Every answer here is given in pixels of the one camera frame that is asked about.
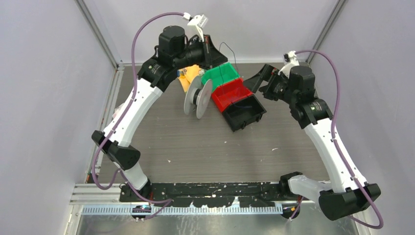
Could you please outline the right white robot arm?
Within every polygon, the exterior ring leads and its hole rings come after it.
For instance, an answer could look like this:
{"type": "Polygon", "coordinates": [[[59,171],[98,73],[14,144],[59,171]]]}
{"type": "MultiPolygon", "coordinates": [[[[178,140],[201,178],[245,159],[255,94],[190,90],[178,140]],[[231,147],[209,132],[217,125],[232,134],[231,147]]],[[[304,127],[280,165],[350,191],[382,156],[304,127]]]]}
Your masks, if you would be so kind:
{"type": "Polygon", "coordinates": [[[315,75],[306,66],[294,66],[287,74],[265,64],[243,82],[251,92],[289,105],[292,117],[311,139],[323,161],[330,182],[321,183],[293,172],[280,177],[279,194],[292,201],[303,196],[315,202],[331,221],[362,212],[381,194],[376,183],[368,183],[357,169],[337,135],[333,114],[315,94],[315,75]]]}

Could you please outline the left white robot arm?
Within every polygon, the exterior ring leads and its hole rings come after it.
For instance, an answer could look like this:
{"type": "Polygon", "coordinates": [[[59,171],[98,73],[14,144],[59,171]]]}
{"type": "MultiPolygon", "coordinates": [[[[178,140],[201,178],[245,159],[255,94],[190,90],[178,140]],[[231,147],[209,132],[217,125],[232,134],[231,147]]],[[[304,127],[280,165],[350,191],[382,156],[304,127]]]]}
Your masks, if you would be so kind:
{"type": "Polygon", "coordinates": [[[208,34],[201,27],[188,38],[180,26],[167,26],[159,35],[155,53],[146,60],[139,71],[134,71],[134,86],[120,111],[103,131],[95,130],[92,140],[120,168],[120,172],[132,187],[131,196],[139,203],[150,196],[148,177],[139,164],[140,152],[131,146],[132,137],[155,101],[161,97],[177,71],[198,65],[209,70],[225,62],[227,57],[220,53],[208,34]]]}

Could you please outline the grey plastic cable spool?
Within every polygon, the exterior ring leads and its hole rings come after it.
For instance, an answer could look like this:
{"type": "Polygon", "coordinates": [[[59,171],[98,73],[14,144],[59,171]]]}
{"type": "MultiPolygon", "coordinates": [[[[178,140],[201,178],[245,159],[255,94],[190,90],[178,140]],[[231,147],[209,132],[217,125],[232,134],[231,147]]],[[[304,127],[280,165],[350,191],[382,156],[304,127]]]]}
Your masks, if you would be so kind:
{"type": "Polygon", "coordinates": [[[208,107],[212,94],[212,80],[202,82],[201,76],[196,76],[190,83],[184,99],[184,113],[190,115],[196,111],[197,119],[201,119],[208,107]]]}

